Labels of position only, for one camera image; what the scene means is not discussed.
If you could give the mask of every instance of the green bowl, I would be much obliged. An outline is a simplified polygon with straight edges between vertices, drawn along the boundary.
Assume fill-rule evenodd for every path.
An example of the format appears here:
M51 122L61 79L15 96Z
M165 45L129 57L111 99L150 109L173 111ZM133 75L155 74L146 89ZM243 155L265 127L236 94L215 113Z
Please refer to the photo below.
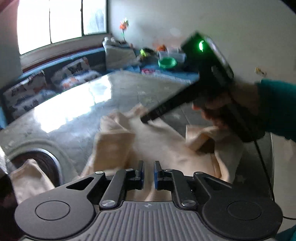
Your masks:
M177 65L177 61L171 57L164 57L158 60L158 66L163 69L172 69Z

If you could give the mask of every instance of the beige cloth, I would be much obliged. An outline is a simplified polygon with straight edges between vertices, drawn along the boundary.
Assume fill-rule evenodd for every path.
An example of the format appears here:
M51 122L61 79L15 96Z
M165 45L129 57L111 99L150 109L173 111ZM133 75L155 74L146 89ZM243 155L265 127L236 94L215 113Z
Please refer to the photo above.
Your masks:
M54 189L54 185L34 159L28 159L10 174L17 203L29 197Z
M127 194L128 200L136 201L171 200L170 192L154 188L155 160L160 161L163 169L177 169L187 176L202 171L226 182L233 182L243 151L243 143L236 135L213 126L187 126L184 139L161 119L143 124L140 116L146 111L142 105L137 105L128 113L114 112L102 117L93 152L80 177L95 171L113 175L118 169L137 168L138 161L143 160L144 189L129 191ZM210 147L213 153L202 152L205 147ZM27 160L10 177L18 203L54 188L33 159Z

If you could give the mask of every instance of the round black disc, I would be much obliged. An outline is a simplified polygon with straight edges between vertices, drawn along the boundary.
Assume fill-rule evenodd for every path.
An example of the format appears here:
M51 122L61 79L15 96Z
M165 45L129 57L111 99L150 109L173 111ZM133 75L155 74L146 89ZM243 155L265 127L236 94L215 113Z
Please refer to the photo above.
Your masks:
M267 198L224 196L211 198L203 207L203 218L208 227L234 240L263 240L276 234L282 211Z
M83 230L93 220L95 210L86 196L78 190L63 190L42 193L17 207L15 220L28 236L61 240Z

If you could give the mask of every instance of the window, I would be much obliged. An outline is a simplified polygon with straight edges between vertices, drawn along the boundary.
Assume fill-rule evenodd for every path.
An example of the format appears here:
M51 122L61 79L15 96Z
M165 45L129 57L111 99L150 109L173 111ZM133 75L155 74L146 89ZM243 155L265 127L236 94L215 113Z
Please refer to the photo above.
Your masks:
M106 0L20 0L20 54L63 40L106 33L106 23Z

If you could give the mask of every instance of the sofa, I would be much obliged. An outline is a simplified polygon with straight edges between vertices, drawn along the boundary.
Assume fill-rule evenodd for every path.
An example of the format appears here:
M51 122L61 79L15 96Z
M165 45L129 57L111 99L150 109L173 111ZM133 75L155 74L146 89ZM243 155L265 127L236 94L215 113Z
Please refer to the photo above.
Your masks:
M74 67L65 68L73 63L76 63ZM106 73L104 48L82 51L42 64L0 90L3 109L0 116L2 119L5 117L2 121L9 124L54 95Z

